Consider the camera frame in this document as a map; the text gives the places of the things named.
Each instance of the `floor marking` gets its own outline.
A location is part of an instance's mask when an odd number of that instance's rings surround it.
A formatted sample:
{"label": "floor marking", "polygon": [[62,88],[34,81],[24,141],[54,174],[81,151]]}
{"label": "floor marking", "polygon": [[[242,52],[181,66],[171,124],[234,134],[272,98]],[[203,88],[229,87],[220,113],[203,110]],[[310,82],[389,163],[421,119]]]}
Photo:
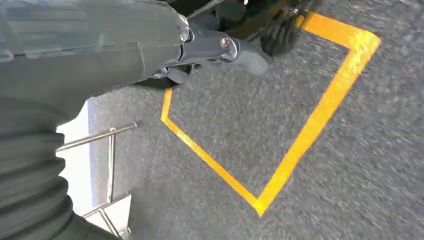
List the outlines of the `floor marking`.
{"label": "floor marking", "polygon": [[381,43],[380,38],[369,31],[347,25],[318,13],[311,13],[303,28],[305,31],[348,48],[349,53],[258,198],[172,122],[169,118],[172,89],[165,91],[163,99],[162,122],[244,198],[260,217],[277,197],[303,154],[320,135]]}

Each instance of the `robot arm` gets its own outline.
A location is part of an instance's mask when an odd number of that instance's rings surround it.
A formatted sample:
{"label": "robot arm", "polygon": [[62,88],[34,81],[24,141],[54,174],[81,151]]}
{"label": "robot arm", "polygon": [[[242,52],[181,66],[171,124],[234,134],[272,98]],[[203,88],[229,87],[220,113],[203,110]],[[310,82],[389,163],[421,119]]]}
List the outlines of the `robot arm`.
{"label": "robot arm", "polygon": [[[64,136],[56,127],[89,97],[158,77],[158,68],[182,79],[171,70],[181,64],[239,63],[257,74],[268,68],[237,39],[189,35],[184,18],[163,2],[16,0],[0,10],[0,240],[117,239],[73,213],[68,183],[58,176],[65,161],[55,151]],[[161,18],[136,21],[152,11]]]}

